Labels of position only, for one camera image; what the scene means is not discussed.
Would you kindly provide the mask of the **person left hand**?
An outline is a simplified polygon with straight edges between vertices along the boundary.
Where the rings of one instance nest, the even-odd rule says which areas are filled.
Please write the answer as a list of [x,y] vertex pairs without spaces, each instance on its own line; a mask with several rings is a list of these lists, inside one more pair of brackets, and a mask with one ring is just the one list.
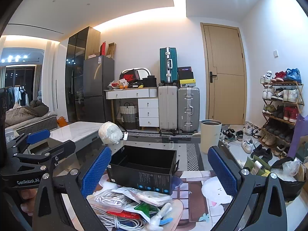
[[28,216],[33,216],[36,195],[37,189],[24,189],[20,191],[20,196],[24,200],[20,207]]

